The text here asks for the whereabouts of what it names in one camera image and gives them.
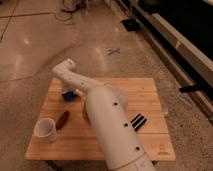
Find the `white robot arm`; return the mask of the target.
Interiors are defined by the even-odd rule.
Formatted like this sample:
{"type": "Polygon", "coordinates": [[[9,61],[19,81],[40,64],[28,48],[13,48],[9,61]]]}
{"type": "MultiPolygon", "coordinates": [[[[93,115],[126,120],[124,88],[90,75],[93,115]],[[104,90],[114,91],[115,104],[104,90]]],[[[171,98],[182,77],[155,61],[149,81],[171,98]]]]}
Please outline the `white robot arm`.
{"type": "Polygon", "coordinates": [[[110,171],[156,171],[128,119],[128,99],[123,91],[77,74],[71,59],[57,64],[52,72],[68,89],[86,94],[86,113],[110,171]]]}

